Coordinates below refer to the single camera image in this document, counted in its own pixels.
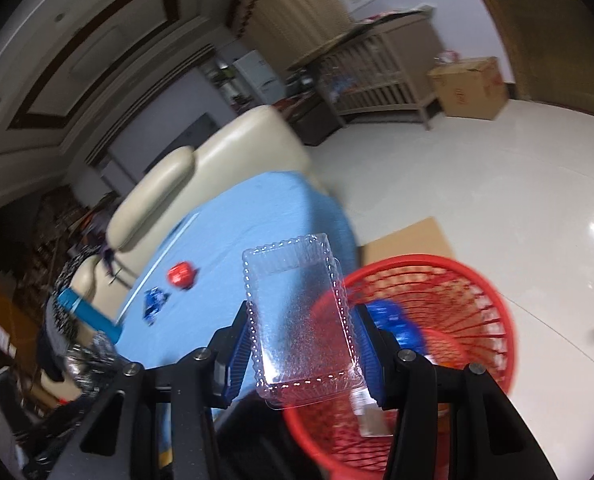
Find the blue tablecloth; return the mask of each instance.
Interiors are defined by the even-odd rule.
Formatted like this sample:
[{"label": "blue tablecloth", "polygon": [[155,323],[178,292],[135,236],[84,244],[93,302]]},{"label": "blue tablecloth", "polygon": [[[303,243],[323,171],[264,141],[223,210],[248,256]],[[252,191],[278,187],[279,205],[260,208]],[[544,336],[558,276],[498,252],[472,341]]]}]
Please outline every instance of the blue tablecloth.
[{"label": "blue tablecloth", "polygon": [[[196,218],[148,277],[125,316],[117,350],[146,368],[177,362],[193,349],[208,345],[218,328],[232,323],[245,299],[241,254],[246,249],[325,233],[342,272],[357,269],[357,244],[341,207],[299,173],[255,176],[195,209],[179,225],[195,213]],[[144,274],[176,229],[179,226],[162,242]],[[168,269],[184,260],[199,269],[189,290],[176,289],[167,281]],[[155,286],[170,297],[149,326],[143,319],[144,297]],[[254,386],[249,364],[240,395]]]}]

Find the cream leather sofa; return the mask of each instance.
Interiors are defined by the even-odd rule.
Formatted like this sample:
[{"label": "cream leather sofa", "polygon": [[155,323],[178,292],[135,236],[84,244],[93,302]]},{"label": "cream leather sofa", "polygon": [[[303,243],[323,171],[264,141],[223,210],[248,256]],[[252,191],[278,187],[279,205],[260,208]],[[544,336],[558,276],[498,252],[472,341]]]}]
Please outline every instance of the cream leather sofa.
[{"label": "cream leather sofa", "polygon": [[[241,115],[197,150],[167,155],[126,197],[110,220],[107,241],[118,271],[107,275],[97,256],[85,260],[71,287],[110,319],[170,230],[192,209],[266,171],[299,171],[321,189],[311,160],[295,133],[272,107]],[[85,325],[81,342],[90,340]]]}]

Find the cardboard box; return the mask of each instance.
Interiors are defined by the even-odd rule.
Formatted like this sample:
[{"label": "cardboard box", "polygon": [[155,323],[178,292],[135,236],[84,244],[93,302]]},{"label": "cardboard box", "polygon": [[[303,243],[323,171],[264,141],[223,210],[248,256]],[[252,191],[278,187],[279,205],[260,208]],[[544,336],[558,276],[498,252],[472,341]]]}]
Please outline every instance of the cardboard box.
[{"label": "cardboard box", "polygon": [[433,217],[367,243],[360,251],[363,266],[401,254],[434,254],[455,259],[453,249]]},{"label": "cardboard box", "polygon": [[428,75],[450,117],[494,119],[508,101],[496,57],[462,59],[436,66]]},{"label": "cardboard box", "polygon": [[36,339],[40,327],[0,290],[0,348],[29,375],[36,371]]}]

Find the clear plastic container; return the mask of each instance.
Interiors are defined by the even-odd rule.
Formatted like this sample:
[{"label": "clear plastic container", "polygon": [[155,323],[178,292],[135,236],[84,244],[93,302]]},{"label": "clear plastic container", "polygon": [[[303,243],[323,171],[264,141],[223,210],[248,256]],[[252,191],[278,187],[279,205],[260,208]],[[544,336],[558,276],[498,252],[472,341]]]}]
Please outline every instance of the clear plastic container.
[{"label": "clear plastic container", "polygon": [[325,234],[243,253],[257,393],[275,408],[363,384],[346,290]]}]

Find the cardboard sheet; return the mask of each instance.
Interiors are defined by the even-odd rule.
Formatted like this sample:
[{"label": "cardboard sheet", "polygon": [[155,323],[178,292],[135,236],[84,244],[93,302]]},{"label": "cardboard sheet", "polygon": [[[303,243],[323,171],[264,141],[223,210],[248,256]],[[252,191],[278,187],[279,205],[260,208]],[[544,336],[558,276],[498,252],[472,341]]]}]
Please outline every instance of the cardboard sheet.
[{"label": "cardboard sheet", "polygon": [[400,254],[436,254],[455,259],[453,249],[433,217],[367,243],[360,251],[364,266]]}]

